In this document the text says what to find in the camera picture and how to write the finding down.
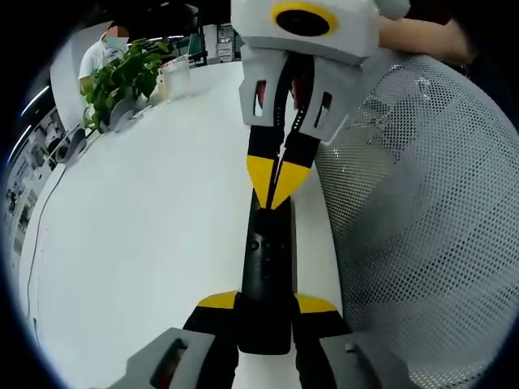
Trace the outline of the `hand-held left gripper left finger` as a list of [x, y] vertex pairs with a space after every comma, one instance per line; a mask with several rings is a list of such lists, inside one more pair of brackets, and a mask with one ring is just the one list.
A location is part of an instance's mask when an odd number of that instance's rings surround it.
[[238, 366], [237, 291], [201, 300], [183, 327], [172, 327], [129, 357], [112, 388], [231, 388]]

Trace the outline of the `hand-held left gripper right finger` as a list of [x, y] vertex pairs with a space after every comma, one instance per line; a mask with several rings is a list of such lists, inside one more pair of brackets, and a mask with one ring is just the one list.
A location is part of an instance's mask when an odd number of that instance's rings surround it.
[[352, 331], [330, 302], [301, 293], [294, 316], [303, 388], [408, 388], [407, 364], [371, 333]]

